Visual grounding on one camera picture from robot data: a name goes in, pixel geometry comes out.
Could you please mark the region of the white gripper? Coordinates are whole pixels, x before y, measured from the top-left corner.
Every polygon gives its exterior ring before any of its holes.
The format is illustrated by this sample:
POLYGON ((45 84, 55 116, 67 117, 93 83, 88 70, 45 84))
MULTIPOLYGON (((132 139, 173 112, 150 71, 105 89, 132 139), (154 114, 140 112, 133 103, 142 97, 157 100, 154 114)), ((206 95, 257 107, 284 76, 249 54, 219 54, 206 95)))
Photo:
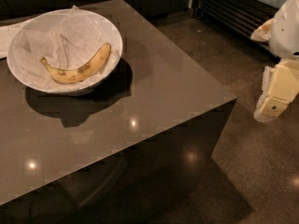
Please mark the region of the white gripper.
POLYGON ((272 54, 285 59, 263 70, 262 94, 253 117, 266 123, 281 115, 299 93, 299 0, 286 0, 250 38, 267 43, 272 54))

